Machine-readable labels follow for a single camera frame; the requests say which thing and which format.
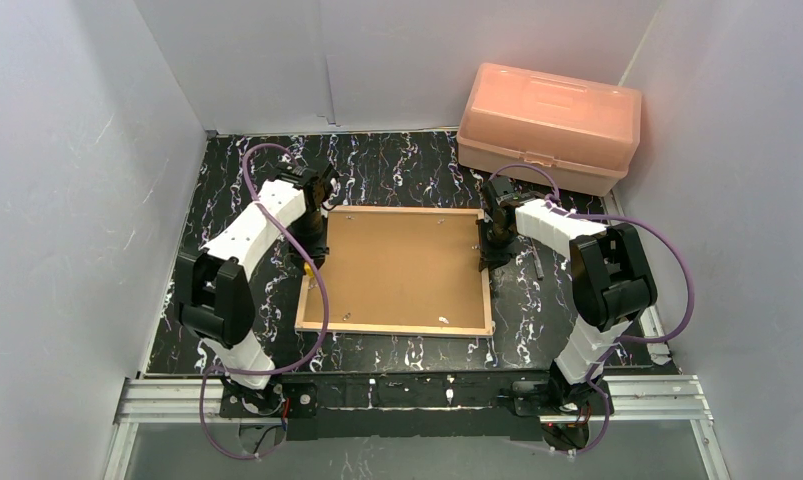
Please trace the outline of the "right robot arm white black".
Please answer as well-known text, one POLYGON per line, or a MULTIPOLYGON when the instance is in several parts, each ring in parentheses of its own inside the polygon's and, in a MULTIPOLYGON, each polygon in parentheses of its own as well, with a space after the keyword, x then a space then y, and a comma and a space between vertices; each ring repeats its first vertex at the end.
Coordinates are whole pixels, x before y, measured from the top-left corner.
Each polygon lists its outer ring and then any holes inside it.
POLYGON ((506 177, 482 188, 484 217, 477 223, 481 270, 495 270, 516 255, 520 236, 563 256, 570 269, 578 318, 550 369, 552 383, 575 387, 596 379, 602 356, 645 309, 657 289, 636 229, 605 225, 560 207, 552 196, 519 193, 506 177))

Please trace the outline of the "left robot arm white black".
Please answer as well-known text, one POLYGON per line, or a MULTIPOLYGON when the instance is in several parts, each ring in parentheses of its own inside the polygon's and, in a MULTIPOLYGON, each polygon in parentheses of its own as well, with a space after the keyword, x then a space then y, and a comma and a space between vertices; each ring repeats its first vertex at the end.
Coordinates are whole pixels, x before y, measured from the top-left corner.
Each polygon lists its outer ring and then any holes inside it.
POLYGON ((328 161, 296 166, 280 161, 251 203, 218 236, 183 249, 175 263, 173 301, 182 326, 198 336, 239 385, 263 390, 279 374, 253 332, 250 280, 279 236, 300 264, 317 271, 329 255, 328 207, 338 173, 328 161))

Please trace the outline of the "white wooden photo frame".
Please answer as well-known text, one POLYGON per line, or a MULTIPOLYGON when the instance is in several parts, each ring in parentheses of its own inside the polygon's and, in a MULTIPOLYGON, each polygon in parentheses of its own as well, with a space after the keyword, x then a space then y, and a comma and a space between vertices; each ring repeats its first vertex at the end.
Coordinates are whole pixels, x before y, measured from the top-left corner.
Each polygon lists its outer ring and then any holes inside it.
POLYGON ((306 276, 294 327, 333 333, 490 337, 490 279, 479 271, 480 209, 340 206, 329 214, 322 304, 306 276))

